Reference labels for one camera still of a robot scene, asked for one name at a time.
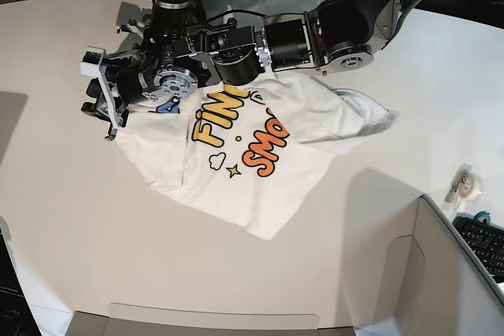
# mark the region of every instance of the tape roll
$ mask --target tape roll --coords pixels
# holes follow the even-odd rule
[[[454,203],[454,211],[455,212],[464,212],[465,211],[466,201],[464,198],[458,198]]]
[[[488,223],[490,224],[490,213],[489,212],[478,212],[474,218],[478,222]]]
[[[478,176],[469,173],[465,178],[465,183],[461,183],[459,189],[460,197],[466,201],[474,201],[483,192],[483,183]]]

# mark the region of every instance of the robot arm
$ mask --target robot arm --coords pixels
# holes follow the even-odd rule
[[[267,65],[277,76],[325,76],[364,67],[377,50],[369,41],[387,7],[397,9],[396,1],[326,0],[311,11],[274,16],[226,12],[263,17],[264,27],[256,31],[237,28],[234,18],[211,24],[226,13],[207,20],[201,0],[152,0],[149,24],[130,20],[119,29],[139,35],[141,46],[120,54],[87,48],[81,72],[94,78],[87,94],[95,103],[84,103],[82,111],[109,122],[112,140],[126,126],[129,105],[161,104],[221,81],[241,86]],[[397,34],[399,21],[379,48]]]

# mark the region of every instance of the printed star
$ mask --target printed star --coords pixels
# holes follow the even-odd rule
[[[235,164],[235,167],[233,168],[226,168],[229,171],[229,179],[233,177],[234,175],[241,175],[240,172],[238,172],[238,165]]]

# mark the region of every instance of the t-shirt print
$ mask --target t-shirt print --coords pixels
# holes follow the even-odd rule
[[[395,122],[364,94],[308,76],[200,88],[155,110],[131,112],[116,137],[150,187],[263,239],[332,159]]]

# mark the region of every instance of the t-shirt sleeve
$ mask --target t-shirt sleeve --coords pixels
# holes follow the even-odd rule
[[[261,93],[297,142],[333,153],[348,152],[397,120],[370,97],[355,90],[333,89],[309,76],[264,79],[246,88]]]
[[[115,142],[162,193],[182,186],[188,117],[183,113],[130,113]]]

